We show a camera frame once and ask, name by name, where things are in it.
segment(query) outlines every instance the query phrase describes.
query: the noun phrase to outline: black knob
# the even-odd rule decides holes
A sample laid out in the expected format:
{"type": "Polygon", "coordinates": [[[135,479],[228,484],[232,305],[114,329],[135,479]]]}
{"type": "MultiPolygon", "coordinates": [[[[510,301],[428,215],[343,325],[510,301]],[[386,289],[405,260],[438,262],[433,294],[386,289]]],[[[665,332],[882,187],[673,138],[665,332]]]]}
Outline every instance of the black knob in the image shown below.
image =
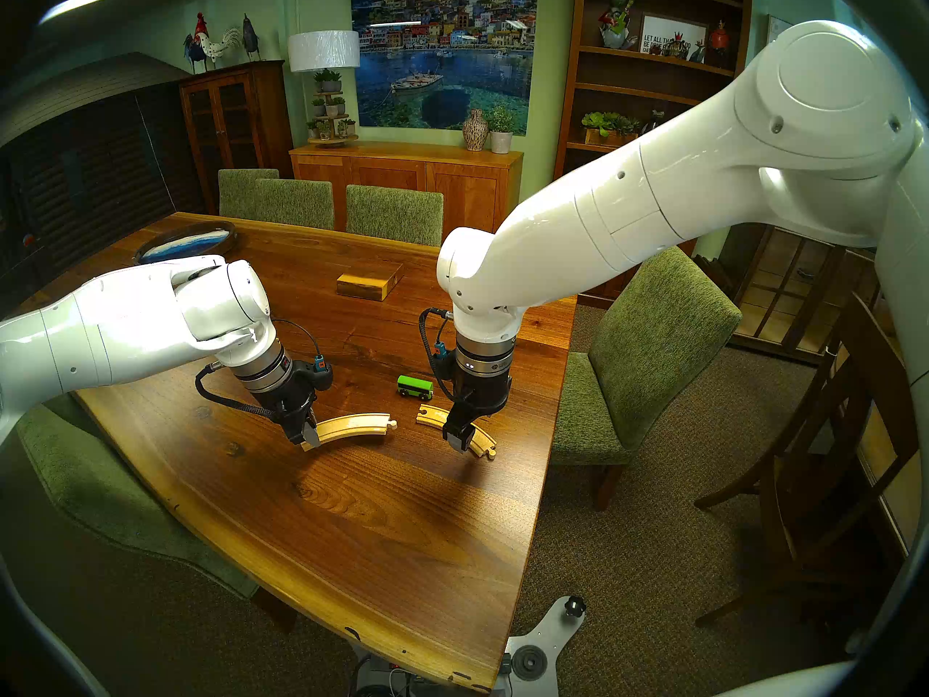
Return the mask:
{"type": "Polygon", "coordinates": [[[565,602],[565,614],[569,617],[580,617],[587,611],[587,605],[584,604],[582,597],[569,597],[565,602]]]}

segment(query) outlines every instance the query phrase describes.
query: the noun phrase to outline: dining table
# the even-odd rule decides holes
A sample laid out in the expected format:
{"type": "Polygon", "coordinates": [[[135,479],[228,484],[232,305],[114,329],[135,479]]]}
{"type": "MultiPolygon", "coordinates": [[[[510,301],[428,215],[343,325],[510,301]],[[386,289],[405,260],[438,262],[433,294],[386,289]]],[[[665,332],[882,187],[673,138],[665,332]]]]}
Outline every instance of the dining table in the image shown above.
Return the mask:
{"type": "MultiPolygon", "coordinates": [[[[158,235],[216,219],[166,216],[68,269],[24,307],[132,266],[158,235]]],[[[489,693],[529,557],[576,298],[527,310],[509,402],[475,423],[496,440],[491,461],[457,453],[439,429],[417,423],[420,401],[398,394],[400,375],[434,380],[418,317],[451,309],[436,247],[223,219],[235,228],[225,259],[248,260],[272,317],[309,330],[332,365],[316,417],[389,413],[396,429],[304,451],[262,416],[202,398],[194,377],[210,358],[77,399],[164,507],[271,594],[417,675],[489,693]],[[403,265],[384,301],[336,293],[353,264],[377,259],[403,265]]],[[[439,324],[430,318],[431,338],[439,324]]],[[[276,327],[293,358],[312,361],[307,335],[276,327]]],[[[442,338],[453,345],[453,322],[442,338]]],[[[204,385],[254,403],[229,369],[204,385]]],[[[430,404],[451,407],[438,385],[430,404]]]]}

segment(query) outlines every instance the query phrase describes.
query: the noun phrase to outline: green chair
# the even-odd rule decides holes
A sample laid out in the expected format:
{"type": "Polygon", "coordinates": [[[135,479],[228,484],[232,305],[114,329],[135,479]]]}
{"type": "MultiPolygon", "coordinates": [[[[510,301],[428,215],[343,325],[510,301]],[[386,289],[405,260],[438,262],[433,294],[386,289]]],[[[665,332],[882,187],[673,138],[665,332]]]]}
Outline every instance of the green chair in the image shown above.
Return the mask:
{"type": "Polygon", "coordinates": [[[590,351],[569,352],[552,463],[594,465],[603,510],[623,468],[677,394],[713,360],[741,312],[677,247],[642,264],[590,351]]]}
{"type": "Polygon", "coordinates": [[[443,204],[444,198],[435,191],[349,184],[345,188],[345,230],[440,247],[443,204]]]}
{"type": "Polygon", "coordinates": [[[332,182],[308,179],[259,179],[255,182],[257,218],[298,227],[332,229],[332,182]]]}
{"type": "Polygon", "coordinates": [[[16,431],[45,493],[65,517],[111,545],[186,564],[239,597],[257,592],[257,583],[142,486],[71,395],[33,407],[16,431]]]}
{"type": "Polygon", "coordinates": [[[254,183],[257,179],[277,179],[276,169],[220,169],[219,214],[238,219],[258,219],[254,183]]]}

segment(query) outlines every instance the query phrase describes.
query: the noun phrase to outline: coastal town painting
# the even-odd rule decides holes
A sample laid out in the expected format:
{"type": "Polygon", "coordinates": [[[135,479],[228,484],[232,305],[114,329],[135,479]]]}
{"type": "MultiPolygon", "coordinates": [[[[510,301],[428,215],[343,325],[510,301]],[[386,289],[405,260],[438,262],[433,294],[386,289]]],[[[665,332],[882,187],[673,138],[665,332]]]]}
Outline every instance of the coastal town painting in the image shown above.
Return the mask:
{"type": "Polygon", "coordinates": [[[503,104],[525,135],[537,0],[351,0],[362,126],[461,129],[503,104]]]}

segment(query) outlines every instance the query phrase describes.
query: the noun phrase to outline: patterned vase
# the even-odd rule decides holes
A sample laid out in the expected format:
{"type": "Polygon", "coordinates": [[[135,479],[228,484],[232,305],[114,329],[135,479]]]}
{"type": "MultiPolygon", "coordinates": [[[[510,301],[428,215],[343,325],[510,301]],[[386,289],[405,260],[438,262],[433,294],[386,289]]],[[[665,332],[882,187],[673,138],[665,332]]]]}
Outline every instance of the patterned vase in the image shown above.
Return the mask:
{"type": "Polygon", "coordinates": [[[487,120],[484,119],[483,111],[471,110],[471,116],[462,125],[464,145],[470,151],[483,150],[488,131],[487,120]]]}

